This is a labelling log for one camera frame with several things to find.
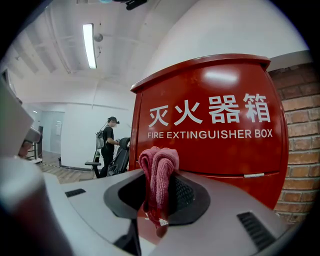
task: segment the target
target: man standing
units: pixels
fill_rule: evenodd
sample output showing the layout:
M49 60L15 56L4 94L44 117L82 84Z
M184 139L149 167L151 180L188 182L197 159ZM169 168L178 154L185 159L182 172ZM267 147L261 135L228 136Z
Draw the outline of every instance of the man standing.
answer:
M114 140L114 127L119 122L114 116L111 116L107 120L107 126L103 130L104 147L101 149L101 155L103 157L104 167L100 172L100 177L106 177L108 174L108 166L114 158L115 145L119 145L119 142Z

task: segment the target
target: fire extinguisher box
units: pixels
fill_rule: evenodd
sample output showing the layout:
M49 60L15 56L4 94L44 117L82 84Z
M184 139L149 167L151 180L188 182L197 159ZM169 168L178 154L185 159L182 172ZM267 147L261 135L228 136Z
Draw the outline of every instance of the fire extinguisher box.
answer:
M176 149L181 171L235 185L273 208L289 152L269 63L248 54L212 55L134 84L129 169L140 168L139 155L152 146Z

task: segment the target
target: ceiling light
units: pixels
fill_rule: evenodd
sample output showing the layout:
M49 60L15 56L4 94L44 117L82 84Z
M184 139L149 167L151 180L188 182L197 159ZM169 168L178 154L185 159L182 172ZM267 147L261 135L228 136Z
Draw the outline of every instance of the ceiling light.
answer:
M84 46L86 57L88 59L90 69L96 69L96 56L95 56L95 48L94 48L94 25L93 24L85 24L83 25L83 38L84 38Z

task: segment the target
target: baseboard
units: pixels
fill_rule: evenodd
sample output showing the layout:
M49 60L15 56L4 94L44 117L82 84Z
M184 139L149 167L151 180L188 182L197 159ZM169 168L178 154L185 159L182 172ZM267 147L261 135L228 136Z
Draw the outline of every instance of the baseboard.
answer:
M67 166L67 165L61 165L61 168L66 168L66 169L76 170L76 171L93 172L93 170L91 170L91 168L70 167L70 166Z

